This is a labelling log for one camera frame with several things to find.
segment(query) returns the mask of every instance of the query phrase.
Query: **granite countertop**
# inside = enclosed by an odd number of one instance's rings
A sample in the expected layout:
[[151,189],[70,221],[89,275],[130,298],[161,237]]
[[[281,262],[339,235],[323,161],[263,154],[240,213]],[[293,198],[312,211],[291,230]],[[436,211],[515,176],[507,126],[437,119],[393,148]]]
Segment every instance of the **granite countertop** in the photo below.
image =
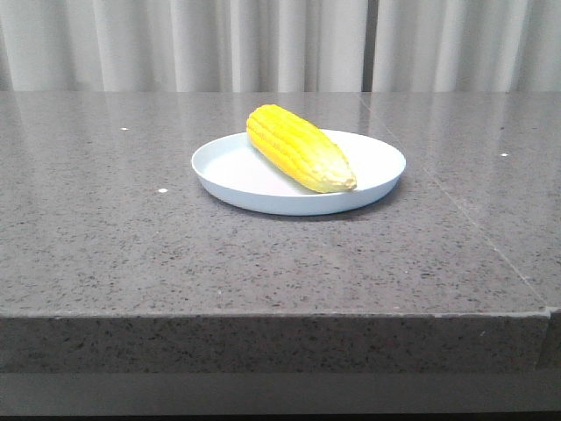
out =
[[[192,153],[263,103],[397,147],[397,187],[315,217],[210,196]],[[561,366],[561,94],[2,92],[0,116],[0,372]]]

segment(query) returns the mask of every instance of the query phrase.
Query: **white curtain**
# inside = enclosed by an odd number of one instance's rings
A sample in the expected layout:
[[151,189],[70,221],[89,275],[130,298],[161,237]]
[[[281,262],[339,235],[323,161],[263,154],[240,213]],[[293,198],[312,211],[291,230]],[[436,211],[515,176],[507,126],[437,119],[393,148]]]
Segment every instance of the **white curtain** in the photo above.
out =
[[0,89],[561,90],[559,0],[0,0]]

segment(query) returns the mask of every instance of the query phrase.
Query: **white plate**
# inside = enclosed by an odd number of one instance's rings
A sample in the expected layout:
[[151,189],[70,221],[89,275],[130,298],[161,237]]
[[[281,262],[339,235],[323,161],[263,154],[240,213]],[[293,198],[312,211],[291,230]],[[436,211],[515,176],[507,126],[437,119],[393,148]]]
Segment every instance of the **white plate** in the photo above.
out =
[[237,133],[213,140],[193,154],[191,165],[202,186],[234,206],[275,215],[324,215],[376,202],[397,183],[405,169],[400,151],[360,134],[323,130],[341,147],[357,176],[357,188],[316,193],[282,173]]

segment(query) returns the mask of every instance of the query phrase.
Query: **corn on the cob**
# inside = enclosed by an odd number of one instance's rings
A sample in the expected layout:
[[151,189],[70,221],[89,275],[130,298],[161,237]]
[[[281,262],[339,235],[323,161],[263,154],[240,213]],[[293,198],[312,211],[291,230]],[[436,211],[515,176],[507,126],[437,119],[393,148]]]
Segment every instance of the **corn on the cob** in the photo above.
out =
[[266,104],[247,119],[252,144],[277,168],[319,193],[353,190],[357,179],[338,145],[309,121]]

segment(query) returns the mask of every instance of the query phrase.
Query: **yellow corn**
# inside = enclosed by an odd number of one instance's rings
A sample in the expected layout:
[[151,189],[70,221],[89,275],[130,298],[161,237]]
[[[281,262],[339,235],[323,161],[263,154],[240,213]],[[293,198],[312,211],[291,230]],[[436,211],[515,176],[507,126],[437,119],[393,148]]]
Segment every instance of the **yellow corn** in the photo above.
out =
[[247,119],[252,144],[277,168],[319,193],[353,190],[357,179],[338,145],[309,121],[267,104]]

